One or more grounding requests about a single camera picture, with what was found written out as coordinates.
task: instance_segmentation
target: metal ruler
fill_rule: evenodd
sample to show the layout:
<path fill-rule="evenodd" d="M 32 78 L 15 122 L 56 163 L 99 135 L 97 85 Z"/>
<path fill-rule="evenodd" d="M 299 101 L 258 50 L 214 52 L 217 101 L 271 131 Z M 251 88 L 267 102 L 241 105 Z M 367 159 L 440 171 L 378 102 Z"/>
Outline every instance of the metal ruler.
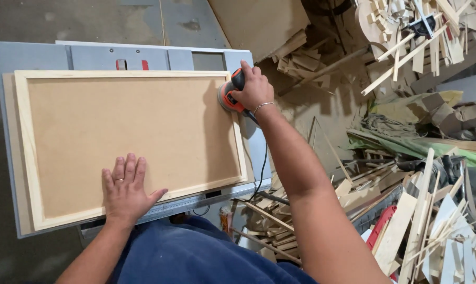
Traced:
<path fill-rule="evenodd" d="M 252 182 L 250 184 L 237 185 L 222 190 L 216 190 L 207 194 L 201 194 L 193 197 L 184 198 L 181 200 L 158 204 L 152 207 L 142 218 L 138 220 L 136 224 L 138 225 L 150 222 L 178 213 L 197 209 L 203 206 L 241 197 L 247 194 L 253 194 L 257 185 L 259 185 L 259 182 Z M 266 178 L 263 179 L 261 187 L 258 191 L 263 191 L 270 188 L 271 178 Z M 83 229 L 84 227 L 81 225 L 80 228 L 80 232 L 82 235 L 81 242 L 84 247 L 87 246 L 90 241 L 96 237 L 103 225 L 97 225 L 96 227 L 91 228 L 89 228 L 88 226 L 85 227 L 86 229 Z"/>

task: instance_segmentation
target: gray metal table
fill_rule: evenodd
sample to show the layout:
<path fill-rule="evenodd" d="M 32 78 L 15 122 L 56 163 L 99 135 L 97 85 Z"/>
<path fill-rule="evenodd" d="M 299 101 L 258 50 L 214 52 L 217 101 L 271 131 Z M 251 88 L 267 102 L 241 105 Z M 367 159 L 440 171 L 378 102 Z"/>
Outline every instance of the gray metal table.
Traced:
<path fill-rule="evenodd" d="M 6 106 L 3 96 L 3 73 L 12 73 L 14 70 L 36 69 L 122 70 L 126 68 L 127 70 L 228 70 L 234 72 L 240 67 L 240 60 L 242 59 L 246 60 L 251 66 L 253 65 L 252 54 L 248 50 L 179 48 L 100 42 L 56 41 L 55 44 L 0 42 L 0 101 L 18 238 L 21 239 L 68 226 L 83 224 L 94 219 L 21 235 L 11 148 L 8 136 Z M 243 135 L 245 135 L 249 141 L 252 168 L 256 182 L 239 186 L 222 187 L 210 193 L 156 205 L 139 220 L 139 223 L 253 193 L 260 181 L 266 141 L 261 129 L 249 118 L 246 118 L 246 130 L 246 133 L 243 133 Z M 262 185 L 259 190 L 266 190 L 270 187 L 271 168 L 267 160 Z"/>

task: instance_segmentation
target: orange sander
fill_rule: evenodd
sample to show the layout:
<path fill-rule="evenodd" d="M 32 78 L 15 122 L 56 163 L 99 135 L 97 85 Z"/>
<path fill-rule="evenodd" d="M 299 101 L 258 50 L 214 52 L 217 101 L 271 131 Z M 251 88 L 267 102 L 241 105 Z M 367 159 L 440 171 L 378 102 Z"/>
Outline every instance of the orange sander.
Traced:
<path fill-rule="evenodd" d="M 243 73 L 241 68 L 238 68 L 238 70 L 236 70 L 231 75 L 231 81 L 224 82 L 219 87 L 217 98 L 219 100 L 220 105 L 225 110 L 228 110 L 230 112 L 234 112 L 234 111 L 239 112 L 243 114 L 244 116 L 249 117 L 257 125 L 259 125 L 259 123 L 257 122 L 252 112 L 246 109 L 239 101 L 235 100 L 235 98 L 233 98 L 231 95 L 231 93 L 233 93 L 234 90 L 243 91 L 244 87 L 245 87 L 245 74 Z"/>

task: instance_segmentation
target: blue clothing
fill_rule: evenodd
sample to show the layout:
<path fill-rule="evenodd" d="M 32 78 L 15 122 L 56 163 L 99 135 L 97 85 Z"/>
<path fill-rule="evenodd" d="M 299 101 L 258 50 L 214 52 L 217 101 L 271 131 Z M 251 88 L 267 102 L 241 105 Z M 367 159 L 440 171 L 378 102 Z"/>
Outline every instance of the blue clothing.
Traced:
<path fill-rule="evenodd" d="M 237 246 L 207 219 L 137 226 L 112 274 L 118 283 L 316 283 L 295 265 Z"/>

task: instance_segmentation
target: wooden frame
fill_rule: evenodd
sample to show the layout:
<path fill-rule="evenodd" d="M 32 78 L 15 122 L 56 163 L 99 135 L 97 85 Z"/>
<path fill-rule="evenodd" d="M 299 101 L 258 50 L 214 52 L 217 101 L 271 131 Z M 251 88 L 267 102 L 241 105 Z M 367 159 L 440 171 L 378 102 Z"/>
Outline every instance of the wooden frame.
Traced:
<path fill-rule="evenodd" d="M 32 123 L 30 95 L 28 91 L 29 79 L 49 78 L 152 78 L 152 77 L 223 77 L 230 80 L 228 71 L 74 71 L 74 70 L 17 70 L 15 85 L 20 117 L 20 132 L 24 148 L 24 159 L 27 173 L 27 182 L 30 193 L 33 226 L 35 230 L 47 229 L 63 224 L 77 222 L 105 214 L 105 207 L 94 208 L 59 217 L 45 218 L 40 190 L 39 171 L 37 163 L 37 147 Z M 231 114 L 233 131 L 235 133 L 236 150 L 238 154 L 240 176 L 199 184 L 177 190 L 174 194 L 165 196 L 162 200 L 182 197 L 216 187 L 234 184 L 247 180 L 244 146 L 241 140 L 240 126 L 237 113 Z"/>

